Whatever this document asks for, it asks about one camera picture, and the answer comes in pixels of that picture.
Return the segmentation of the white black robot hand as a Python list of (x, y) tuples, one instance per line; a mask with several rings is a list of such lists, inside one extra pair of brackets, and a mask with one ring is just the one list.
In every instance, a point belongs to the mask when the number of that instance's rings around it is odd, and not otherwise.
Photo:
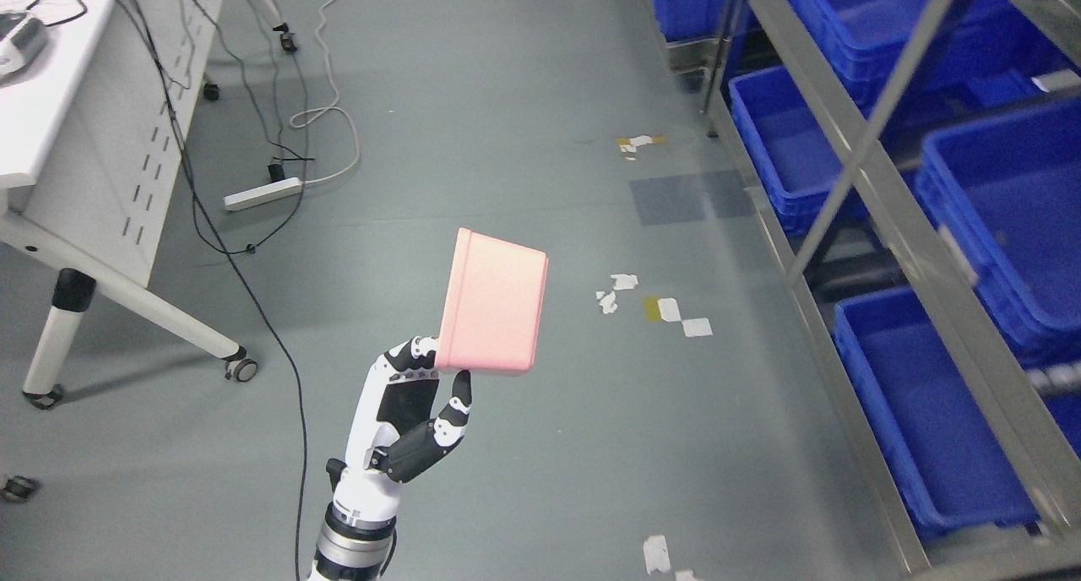
[(462, 443), (473, 402), (471, 374), (457, 372), (448, 402), (436, 410), (444, 377), (435, 367), (437, 349), (436, 338), (414, 336), (383, 351), (368, 367), (334, 485), (336, 524), (361, 530), (388, 526), (400, 507), (402, 485)]

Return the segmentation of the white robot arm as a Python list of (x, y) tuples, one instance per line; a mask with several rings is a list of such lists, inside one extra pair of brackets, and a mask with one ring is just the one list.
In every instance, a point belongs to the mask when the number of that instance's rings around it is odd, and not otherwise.
[(308, 580), (381, 580), (393, 562), (397, 519), (349, 521), (326, 507)]

